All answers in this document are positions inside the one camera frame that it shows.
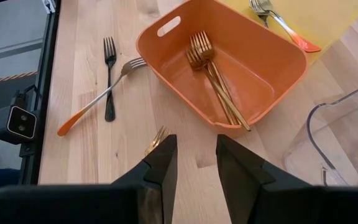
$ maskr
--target yellow cutting board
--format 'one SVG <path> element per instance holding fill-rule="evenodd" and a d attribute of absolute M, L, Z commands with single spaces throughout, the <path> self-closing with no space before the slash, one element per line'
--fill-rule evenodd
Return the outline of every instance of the yellow cutting board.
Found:
<path fill-rule="evenodd" d="M 249 7 L 249 0 L 219 0 L 241 14 L 263 24 Z M 271 0 L 275 11 L 296 33 L 321 47 L 322 51 L 308 54 L 314 63 L 329 46 L 338 40 L 358 17 L 358 0 Z M 269 29 L 291 41 L 290 36 L 271 17 Z"/>

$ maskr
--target orange and black hazard tape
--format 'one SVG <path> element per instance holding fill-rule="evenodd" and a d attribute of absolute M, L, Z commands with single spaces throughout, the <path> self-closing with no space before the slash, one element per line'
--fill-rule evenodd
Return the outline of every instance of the orange and black hazard tape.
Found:
<path fill-rule="evenodd" d="M 18 74 L 18 75 L 12 75 L 12 76 L 10 76 L 10 77 L 0 78 L 0 82 L 12 80 L 12 79 L 15 79 L 15 78 L 28 77 L 28 76 L 34 75 L 34 74 L 36 74 L 36 73 L 37 73 L 37 72 L 27 72 L 27 73 L 22 73 L 22 74 Z"/>

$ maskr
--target black metal rail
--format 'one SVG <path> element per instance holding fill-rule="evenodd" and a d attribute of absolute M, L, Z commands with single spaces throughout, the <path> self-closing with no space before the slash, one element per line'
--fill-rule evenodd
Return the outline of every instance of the black metal rail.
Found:
<path fill-rule="evenodd" d="M 29 111 L 35 111 L 38 114 L 37 138 L 30 144 L 22 144 L 21 146 L 19 154 L 22 158 L 20 184 L 38 184 L 59 13 L 60 0 L 56 0 L 56 12 L 48 14 L 45 26 L 43 46 L 35 79 L 37 94 L 33 94 L 28 108 Z"/>

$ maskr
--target wooden table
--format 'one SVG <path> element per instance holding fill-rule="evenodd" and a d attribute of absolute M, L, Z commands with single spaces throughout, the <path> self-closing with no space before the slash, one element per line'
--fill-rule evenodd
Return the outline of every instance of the wooden table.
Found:
<path fill-rule="evenodd" d="M 216 167 L 216 134 L 150 69 L 136 71 L 115 88 L 114 122 L 105 122 L 105 101 L 101 101 L 66 136 L 56 134 L 59 125 L 106 88 L 103 37 L 113 36 L 117 45 L 119 55 L 113 71 L 117 75 L 125 62 L 139 56 L 134 46 L 139 32 L 181 2 L 62 1 L 40 184 L 111 183 L 144 157 L 144 149 L 165 125 L 178 136 L 173 222 L 230 222 Z M 310 109 L 356 88 L 358 20 L 250 133 L 236 141 L 286 169 L 283 157 Z M 344 152 L 336 151 L 333 156 L 338 155 Z M 349 161 L 340 158 L 336 162 L 347 166 Z M 351 174 L 345 177 L 347 181 L 358 184 L 358 173 L 353 170 Z M 321 183 L 305 175 L 301 178 L 312 184 Z"/>

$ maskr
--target silver fork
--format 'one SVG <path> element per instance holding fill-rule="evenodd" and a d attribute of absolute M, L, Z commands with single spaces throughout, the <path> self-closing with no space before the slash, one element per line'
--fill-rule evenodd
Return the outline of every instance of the silver fork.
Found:
<path fill-rule="evenodd" d="M 59 136 L 64 136 L 70 128 L 78 121 L 80 117 L 82 117 L 85 112 L 87 112 L 95 103 L 97 103 L 104 95 L 109 93 L 117 84 L 118 82 L 126 75 L 132 73 L 133 71 L 137 70 L 138 68 L 146 66 L 146 62 L 143 58 L 135 58 L 130 60 L 129 62 L 125 63 L 125 65 L 121 69 L 121 74 L 117 78 L 117 80 L 112 84 L 107 90 L 102 92 L 99 96 L 97 96 L 94 100 L 92 100 L 90 103 L 88 103 L 86 106 L 84 106 L 79 112 L 74 114 L 70 119 L 68 119 L 66 122 L 64 122 L 63 125 L 60 126 L 59 130 L 57 131 L 57 134 Z"/>
<path fill-rule="evenodd" d="M 291 37 L 292 41 L 294 41 L 294 43 L 296 43 L 299 46 L 299 48 L 301 48 L 302 50 L 304 50 L 307 53 L 321 51 L 320 47 L 312 44 L 305 38 L 301 37 L 299 34 L 297 34 L 294 30 L 292 30 L 289 27 L 284 22 L 283 18 L 281 16 L 279 16 L 275 11 L 273 11 L 273 5 L 270 2 L 270 0 L 250 0 L 250 1 L 254 1 L 254 6 L 256 6 L 256 7 L 255 7 L 255 9 L 252 8 L 252 10 L 254 10 L 254 12 L 257 15 L 273 17 L 285 29 L 285 31 Z"/>
<path fill-rule="evenodd" d="M 268 14 L 264 14 L 264 11 L 259 11 L 257 4 L 255 3 L 255 0 L 249 0 L 249 5 L 251 7 L 251 9 L 258 15 L 259 19 L 261 19 L 264 22 L 264 25 L 266 28 L 269 28 L 269 25 L 267 24 L 267 18 L 268 18 Z"/>

